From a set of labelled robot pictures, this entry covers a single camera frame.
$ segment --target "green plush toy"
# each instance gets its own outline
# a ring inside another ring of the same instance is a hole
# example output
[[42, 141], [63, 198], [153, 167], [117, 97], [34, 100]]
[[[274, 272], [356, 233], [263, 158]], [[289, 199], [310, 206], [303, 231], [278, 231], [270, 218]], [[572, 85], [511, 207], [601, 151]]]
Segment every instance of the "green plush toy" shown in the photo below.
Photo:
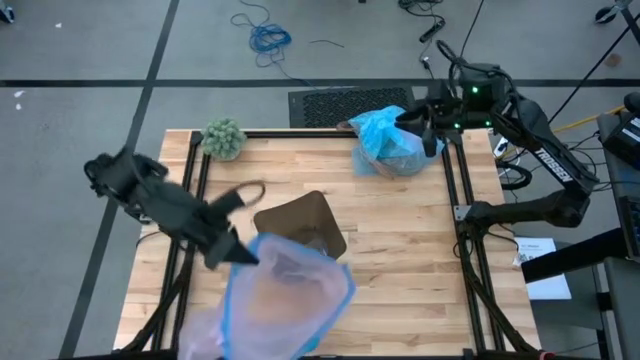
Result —
[[215, 160], [230, 161], [238, 157], [247, 136], [233, 119], [213, 120], [202, 130], [202, 151]]

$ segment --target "cable bundle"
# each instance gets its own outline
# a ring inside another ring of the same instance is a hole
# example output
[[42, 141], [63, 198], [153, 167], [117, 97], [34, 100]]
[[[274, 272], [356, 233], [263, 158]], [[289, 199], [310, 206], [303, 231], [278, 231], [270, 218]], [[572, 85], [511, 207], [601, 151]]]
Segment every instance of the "cable bundle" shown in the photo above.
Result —
[[[256, 66], [263, 68], [273, 64], [279, 65], [278, 62], [284, 61], [285, 59], [284, 47], [291, 44], [291, 35], [278, 24], [268, 24], [271, 13], [266, 7], [250, 4], [243, 0], [239, 1], [246, 6], [263, 9], [267, 13], [267, 18], [258, 25], [254, 24], [246, 13], [235, 14], [229, 19], [231, 24], [235, 26], [251, 27], [249, 47], [257, 54], [255, 60]], [[238, 22], [237, 19], [239, 18], [244, 19], [244, 22]], [[265, 56], [269, 58], [269, 62], [260, 63], [260, 57]]]

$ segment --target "white paper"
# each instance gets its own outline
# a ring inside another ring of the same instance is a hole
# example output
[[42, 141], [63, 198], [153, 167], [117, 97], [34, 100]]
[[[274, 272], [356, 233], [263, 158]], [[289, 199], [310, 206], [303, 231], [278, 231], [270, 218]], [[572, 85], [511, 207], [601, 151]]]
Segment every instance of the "white paper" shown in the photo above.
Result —
[[[520, 247], [518, 258], [514, 260], [516, 265], [556, 251], [556, 244], [551, 238], [516, 237], [515, 240]], [[531, 300], [571, 300], [564, 274], [527, 284], [527, 291]]]

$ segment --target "label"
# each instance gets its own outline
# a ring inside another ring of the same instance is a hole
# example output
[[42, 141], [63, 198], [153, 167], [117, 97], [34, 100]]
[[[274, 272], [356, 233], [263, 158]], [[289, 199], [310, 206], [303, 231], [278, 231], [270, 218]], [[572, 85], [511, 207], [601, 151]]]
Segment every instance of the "label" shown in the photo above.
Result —
[[535, 152], [536, 155], [539, 156], [540, 160], [544, 163], [544, 165], [551, 170], [562, 182], [570, 182], [573, 181], [569, 173], [560, 165], [558, 162], [549, 155], [549, 153], [545, 149], [540, 149]]

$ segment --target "clear plastic bag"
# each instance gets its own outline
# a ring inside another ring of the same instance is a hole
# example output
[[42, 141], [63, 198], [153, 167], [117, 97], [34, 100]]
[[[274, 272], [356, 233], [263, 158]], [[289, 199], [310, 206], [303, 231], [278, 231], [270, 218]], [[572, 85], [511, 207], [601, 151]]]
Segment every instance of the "clear plastic bag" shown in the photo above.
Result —
[[268, 233], [249, 249], [260, 264], [232, 265], [222, 304], [183, 327], [180, 360], [296, 359], [317, 347], [351, 301], [346, 265]]

